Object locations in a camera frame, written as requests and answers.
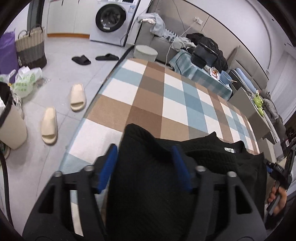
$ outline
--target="white cabinet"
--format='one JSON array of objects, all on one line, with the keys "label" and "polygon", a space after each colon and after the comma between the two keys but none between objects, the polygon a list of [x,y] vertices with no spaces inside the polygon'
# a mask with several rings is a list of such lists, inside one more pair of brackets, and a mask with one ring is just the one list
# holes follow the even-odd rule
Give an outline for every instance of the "white cabinet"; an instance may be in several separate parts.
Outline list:
[{"label": "white cabinet", "polygon": [[97,11],[96,0],[52,0],[47,33],[90,34]]},{"label": "white cabinet", "polygon": [[63,0],[59,33],[73,33],[78,0]]},{"label": "white cabinet", "polygon": [[79,0],[74,26],[74,33],[90,34],[98,11],[96,0]]},{"label": "white cabinet", "polygon": [[51,1],[47,18],[47,33],[58,33],[61,24],[62,0]]}]

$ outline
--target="stool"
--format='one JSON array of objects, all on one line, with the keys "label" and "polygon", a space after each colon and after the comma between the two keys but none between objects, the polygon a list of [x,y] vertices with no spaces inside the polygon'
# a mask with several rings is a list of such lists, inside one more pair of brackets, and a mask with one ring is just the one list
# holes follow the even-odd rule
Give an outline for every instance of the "stool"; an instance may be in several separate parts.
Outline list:
[{"label": "stool", "polygon": [[135,58],[140,58],[150,62],[154,62],[156,56],[158,55],[157,51],[146,45],[137,45],[133,52]]}]

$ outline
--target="metal bolt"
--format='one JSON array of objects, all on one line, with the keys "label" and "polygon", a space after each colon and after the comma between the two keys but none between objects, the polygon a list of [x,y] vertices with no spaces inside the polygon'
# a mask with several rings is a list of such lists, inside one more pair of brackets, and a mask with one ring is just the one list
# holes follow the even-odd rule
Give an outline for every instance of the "metal bolt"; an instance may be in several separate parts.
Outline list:
[{"label": "metal bolt", "polygon": [[93,165],[85,166],[85,167],[84,167],[84,170],[85,170],[86,172],[91,172],[91,171],[94,170],[94,166],[93,166]]},{"label": "metal bolt", "polygon": [[61,175],[63,175],[63,173],[61,171],[56,171],[54,172],[54,177],[60,177]]},{"label": "metal bolt", "polygon": [[236,177],[237,176],[237,174],[235,172],[228,172],[227,175],[229,177]]},{"label": "metal bolt", "polygon": [[195,167],[195,170],[197,170],[198,172],[205,172],[205,167],[204,166],[197,166]]}]

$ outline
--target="white curtain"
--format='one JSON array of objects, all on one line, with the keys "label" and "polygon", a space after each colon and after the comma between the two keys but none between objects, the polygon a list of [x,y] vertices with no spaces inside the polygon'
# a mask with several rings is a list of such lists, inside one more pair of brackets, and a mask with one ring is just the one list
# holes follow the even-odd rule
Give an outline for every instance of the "white curtain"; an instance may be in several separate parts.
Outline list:
[{"label": "white curtain", "polygon": [[267,84],[284,124],[296,111],[296,59],[284,52]]}]

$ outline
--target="headboard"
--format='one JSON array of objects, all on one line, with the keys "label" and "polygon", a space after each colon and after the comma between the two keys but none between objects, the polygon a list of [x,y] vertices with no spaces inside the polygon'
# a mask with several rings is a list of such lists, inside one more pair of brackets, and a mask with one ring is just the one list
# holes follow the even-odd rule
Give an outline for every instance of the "headboard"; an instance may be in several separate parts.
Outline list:
[{"label": "headboard", "polygon": [[256,59],[240,46],[236,47],[227,59],[229,71],[240,68],[258,90],[266,88],[268,77]]}]

